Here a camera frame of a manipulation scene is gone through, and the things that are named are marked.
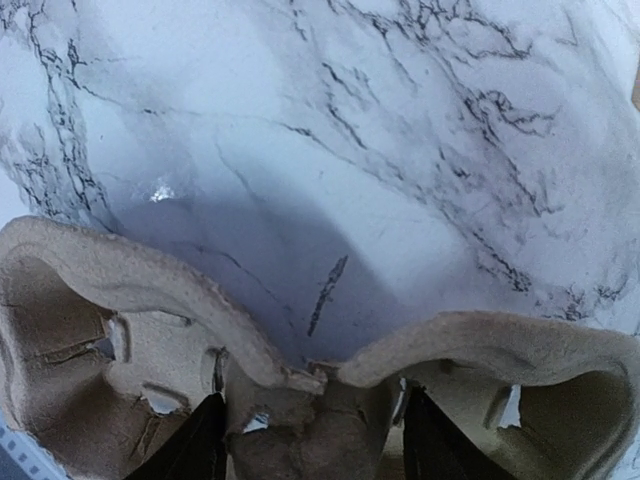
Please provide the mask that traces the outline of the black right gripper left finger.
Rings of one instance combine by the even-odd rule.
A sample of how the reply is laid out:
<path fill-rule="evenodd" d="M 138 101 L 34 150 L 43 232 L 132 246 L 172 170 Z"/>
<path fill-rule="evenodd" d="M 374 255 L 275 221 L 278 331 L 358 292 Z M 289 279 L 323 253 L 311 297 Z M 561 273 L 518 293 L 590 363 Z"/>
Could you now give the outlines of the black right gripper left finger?
<path fill-rule="evenodd" d="M 226 405 L 208 395 L 176 432 L 125 480 L 225 480 Z"/>

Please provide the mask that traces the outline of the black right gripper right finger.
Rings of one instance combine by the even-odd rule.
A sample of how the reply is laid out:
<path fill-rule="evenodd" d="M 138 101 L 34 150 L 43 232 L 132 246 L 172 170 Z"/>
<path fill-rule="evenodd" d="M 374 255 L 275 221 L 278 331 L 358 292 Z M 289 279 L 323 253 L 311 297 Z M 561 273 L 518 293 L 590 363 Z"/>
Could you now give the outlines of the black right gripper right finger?
<path fill-rule="evenodd" d="M 421 387 L 413 387 L 404 414 L 407 479 L 504 479 L 486 456 Z"/>

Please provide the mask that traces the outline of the brown cardboard cup carrier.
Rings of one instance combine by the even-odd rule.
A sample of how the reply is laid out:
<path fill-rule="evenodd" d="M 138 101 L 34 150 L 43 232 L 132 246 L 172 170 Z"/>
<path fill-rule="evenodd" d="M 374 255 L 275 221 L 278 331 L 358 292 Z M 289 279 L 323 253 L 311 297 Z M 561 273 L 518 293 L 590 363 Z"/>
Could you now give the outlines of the brown cardboard cup carrier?
<path fill-rule="evenodd" d="M 607 479 L 639 430 L 639 343 L 451 311 L 297 368 L 172 256 L 32 216 L 1 231 L 1 410 L 71 479 L 125 479 L 216 392 L 226 477 L 407 479 L 413 387 L 504 479 Z"/>

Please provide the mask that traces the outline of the brown paper bag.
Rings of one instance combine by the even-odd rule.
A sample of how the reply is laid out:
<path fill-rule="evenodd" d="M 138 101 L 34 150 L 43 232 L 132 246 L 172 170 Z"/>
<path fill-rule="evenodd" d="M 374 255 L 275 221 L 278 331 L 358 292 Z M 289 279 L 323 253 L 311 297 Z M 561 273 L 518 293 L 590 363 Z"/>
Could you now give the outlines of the brown paper bag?
<path fill-rule="evenodd" d="M 632 86 L 631 101 L 637 110 L 640 110 L 640 67 L 634 77 Z"/>

